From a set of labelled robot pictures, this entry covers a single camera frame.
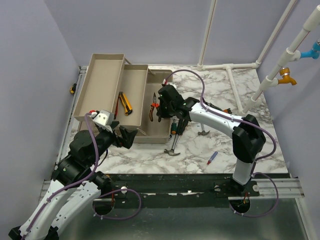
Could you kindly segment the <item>orange black pliers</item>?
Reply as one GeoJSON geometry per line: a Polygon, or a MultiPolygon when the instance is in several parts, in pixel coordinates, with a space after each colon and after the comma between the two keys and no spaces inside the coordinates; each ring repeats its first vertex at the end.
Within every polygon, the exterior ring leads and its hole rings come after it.
{"type": "Polygon", "coordinates": [[[160,104],[159,103],[157,103],[157,95],[156,95],[156,93],[154,92],[153,93],[153,97],[152,97],[152,104],[150,105],[150,111],[149,111],[149,120],[151,121],[151,122],[153,122],[154,121],[154,118],[153,118],[153,113],[154,113],[154,110],[156,109],[156,110],[158,110],[158,108],[159,108],[159,106],[160,106],[160,104]]]}

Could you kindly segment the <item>yellow utility knife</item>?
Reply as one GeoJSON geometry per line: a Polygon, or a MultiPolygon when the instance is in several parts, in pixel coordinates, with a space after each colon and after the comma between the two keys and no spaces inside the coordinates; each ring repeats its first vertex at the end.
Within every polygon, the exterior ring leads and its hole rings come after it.
{"type": "Polygon", "coordinates": [[[124,107],[124,114],[126,116],[129,116],[133,113],[133,108],[129,102],[129,99],[127,98],[126,94],[122,91],[119,92],[119,98],[121,100],[121,103],[124,107]]]}

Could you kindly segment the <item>red black utility knife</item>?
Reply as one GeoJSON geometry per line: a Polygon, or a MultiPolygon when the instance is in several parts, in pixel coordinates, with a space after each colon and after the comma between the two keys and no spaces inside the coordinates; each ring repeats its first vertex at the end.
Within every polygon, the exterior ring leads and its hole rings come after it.
{"type": "Polygon", "coordinates": [[[117,101],[116,101],[116,107],[115,107],[115,111],[114,111],[114,120],[116,120],[117,116],[118,116],[118,109],[119,109],[119,100],[120,98],[118,97],[117,98],[117,101]]]}

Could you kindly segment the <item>beige plastic tool box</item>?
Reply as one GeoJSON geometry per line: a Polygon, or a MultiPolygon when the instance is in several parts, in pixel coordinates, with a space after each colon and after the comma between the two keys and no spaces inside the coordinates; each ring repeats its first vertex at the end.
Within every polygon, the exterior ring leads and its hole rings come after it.
{"type": "Polygon", "coordinates": [[[73,117],[78,130],[86,130],[84,115],[105,110],[128,130],[138,130],[135,143],[165,144],[171,121],[158,120],[150,112],[164,80],[172,82],[172,70],[150,69],[147,64],[129,64],[124,54],[94,53],[86,69],[73,117]]]}

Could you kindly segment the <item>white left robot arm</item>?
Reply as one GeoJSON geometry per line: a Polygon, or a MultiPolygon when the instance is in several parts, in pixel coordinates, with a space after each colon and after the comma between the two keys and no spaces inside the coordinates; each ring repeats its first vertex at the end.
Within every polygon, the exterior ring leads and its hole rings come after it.
{"type": "Polygon", "coordinates": [[[70,143],[70,151],[52,173],[50,185],[29,219],[9,232],[12,240],[57,240],[69,222],[94,199],[120,192],[112,180],[97,171],[99,159],[111,145],[129,149],[137,130],[102,129],[98,135],[92,130],[79,131],[70,143]]]}

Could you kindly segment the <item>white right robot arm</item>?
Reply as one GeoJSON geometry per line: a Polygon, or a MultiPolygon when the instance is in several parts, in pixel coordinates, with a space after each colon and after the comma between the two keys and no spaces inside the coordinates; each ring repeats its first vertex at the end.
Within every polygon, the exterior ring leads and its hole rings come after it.
{"type": "Polygon", "coordinates": [[[254,161],[266,142],[257,119],[250,114],[241,117],[225,113],[193,97],[183,99],[172,85],[163,86],[158,94],[158,119],[178,118],[177,134],[183,133],[188,123],[195,122],[209,126],[232,139],[236,165],[230,191],[236,196],[247,192],[254,161]]]}

